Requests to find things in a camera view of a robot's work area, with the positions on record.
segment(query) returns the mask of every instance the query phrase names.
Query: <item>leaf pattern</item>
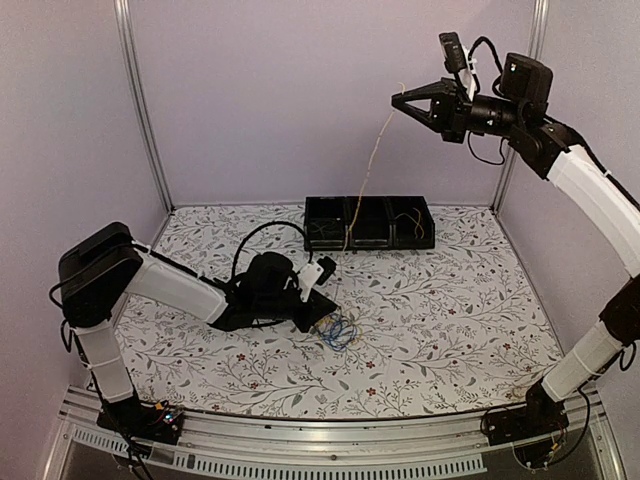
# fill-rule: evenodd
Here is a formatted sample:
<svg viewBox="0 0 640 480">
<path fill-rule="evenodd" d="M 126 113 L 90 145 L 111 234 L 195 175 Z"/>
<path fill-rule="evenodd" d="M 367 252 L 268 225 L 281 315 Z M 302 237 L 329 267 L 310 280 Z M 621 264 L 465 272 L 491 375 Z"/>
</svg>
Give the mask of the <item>leaf pattern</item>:
<svg viewBox="0 0 640 480">
<path fill-rule="evenodd" d="M 549 322 L 492 213 L 434 207 L 430 251 L 328 253 L 338 264 L 320 290 L 358 335 L 334 352 L 291 322 L 224 333 L 132 297 L 117 336 L 141 397 L 188 408 L 296 418 L 462 412 L 522 399 L 560 358 Z M 301 205 L 178 209 L 158 250 L 226 279 L 242 238 L 269 220 L 302 224 Z M 272 250 L 306 261 L 292 229 L 251 239 L 240 271 Z"/>
</svg>

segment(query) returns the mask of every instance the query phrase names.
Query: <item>lavender wall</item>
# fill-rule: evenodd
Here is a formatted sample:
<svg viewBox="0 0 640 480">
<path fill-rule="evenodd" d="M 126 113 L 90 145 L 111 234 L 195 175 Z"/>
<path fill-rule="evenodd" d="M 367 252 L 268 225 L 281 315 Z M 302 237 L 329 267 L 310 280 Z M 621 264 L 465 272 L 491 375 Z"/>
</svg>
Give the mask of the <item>lavender wall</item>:
<svg viewBox="0 0 640 480">
<path fill-rule="evenodd" d="M 640 198 L 637 42 L 633 0 L 551 2 L 544 62 L 555 79 L 550 113 L 575 126 Z M 503 219 L 566 350 L 627 281 L 604 237 L 571 201 L 519 164 Z M 629 478 L 640 478 L 640 367 L 598 381 Z"/>
<path fill-rule="evenodd" d="M 438 34 L 525 51 L 533 2 L 133 2 L 142 78 L 177 204 L 355 194 L 390 96 L 446 72 Z M 480 49 L 485 87 L 497 75 Z M 495 139 L 478 150 L 497 157 Z M 498 169 L 396 115 L 371 193 L 488 204 Z"/>
<path fill-rule="evenodd" d="M 61 253 L 163 212 L 135 121 L 113 2 L 6 0 L 0 14 L 0 478 L 42 470 L 77 357 L 47 299 Z"/>
</svg>

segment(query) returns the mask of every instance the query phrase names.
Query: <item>floral tablecloth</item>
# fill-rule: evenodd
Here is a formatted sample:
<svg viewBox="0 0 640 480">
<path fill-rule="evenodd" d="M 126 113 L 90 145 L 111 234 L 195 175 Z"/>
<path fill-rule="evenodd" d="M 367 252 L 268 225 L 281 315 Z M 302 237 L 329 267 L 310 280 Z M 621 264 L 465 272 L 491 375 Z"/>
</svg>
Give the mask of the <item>floral tablecloth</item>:
<svg viewBox="0 0 640 480">
<path fill-rule="evenodd" d="M 356 327 L 344 352 L 292 322 L 233 333 L 132 297 L 117 336 L 145 399 L 189 408 L 296 418 L 372 418 L 461 412 L 522 399 L 560 358 L 551 326 L 493 214 L 433 207 L 430 251 L 329 253 L 320 290 Z M 227 278 L 242 238 L 270 220 L 302 225 L 302 205 L 178 209 L 158 251 Z M 244 250 L 302 265 L 298 233 L 270 227 Z"/>
</svg>

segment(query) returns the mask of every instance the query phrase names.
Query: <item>black box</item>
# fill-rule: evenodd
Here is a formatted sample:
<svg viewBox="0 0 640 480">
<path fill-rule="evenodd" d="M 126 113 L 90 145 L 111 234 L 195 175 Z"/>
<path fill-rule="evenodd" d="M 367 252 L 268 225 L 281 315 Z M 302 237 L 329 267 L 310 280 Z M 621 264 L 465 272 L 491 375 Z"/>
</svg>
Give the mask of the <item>black box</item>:
<svg viewBox="0 0 640 480">
<path fill-rule="evenodd" d="M 304 229 L 317 251 L 343 250 L 358 197 L 307 197 Z M 435 224 L 423 197 L 362 197 L 347 250 L 435 247 Z"/>
<path fill-rule="evenodd" d="M 387 197 L 393 248 L 422 250 L 436 246 L 435 222 L 424 197 Z"/>
</svg>

